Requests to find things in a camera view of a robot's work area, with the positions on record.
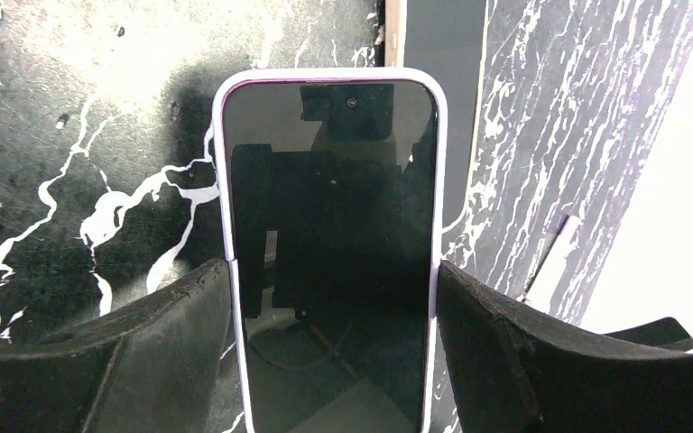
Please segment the purple capped pen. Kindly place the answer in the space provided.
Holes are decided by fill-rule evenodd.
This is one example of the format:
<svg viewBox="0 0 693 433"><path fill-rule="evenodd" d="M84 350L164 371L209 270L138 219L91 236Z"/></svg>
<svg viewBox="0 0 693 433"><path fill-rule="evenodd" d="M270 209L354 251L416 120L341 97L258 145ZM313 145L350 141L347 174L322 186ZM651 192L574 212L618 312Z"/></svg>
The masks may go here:
<svg viewBox="0 0 693 433"><path fill-rule="evenodd" d="M551 300L567 268L568 256L575 249L572 239L581 224L579 216L567 216L530 285L519 298L521 303L550 313Z"/></svg>

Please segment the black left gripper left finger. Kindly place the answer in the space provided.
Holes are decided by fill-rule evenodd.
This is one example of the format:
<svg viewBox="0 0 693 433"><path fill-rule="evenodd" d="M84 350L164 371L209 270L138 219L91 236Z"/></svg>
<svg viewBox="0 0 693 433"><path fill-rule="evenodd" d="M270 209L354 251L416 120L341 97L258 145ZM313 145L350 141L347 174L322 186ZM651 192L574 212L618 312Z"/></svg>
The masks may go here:
<svg viewBox="0 0 693 433"><path fill-rule="evenodd" d="M230 267L32 345L0 346L0 432L203 432L232 311Z"/></svg>

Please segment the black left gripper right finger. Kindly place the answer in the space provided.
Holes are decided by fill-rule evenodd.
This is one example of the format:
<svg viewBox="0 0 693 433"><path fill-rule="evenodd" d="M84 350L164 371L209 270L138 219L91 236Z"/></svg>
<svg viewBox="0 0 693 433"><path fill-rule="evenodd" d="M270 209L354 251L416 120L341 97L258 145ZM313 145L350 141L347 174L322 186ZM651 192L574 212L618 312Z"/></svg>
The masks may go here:
<svg viewBox="0 0 693 433"><path fill-rule="evenodd" d="M439 267L465 432L693 432L693 337L674 318L596 334Z"/></svg>

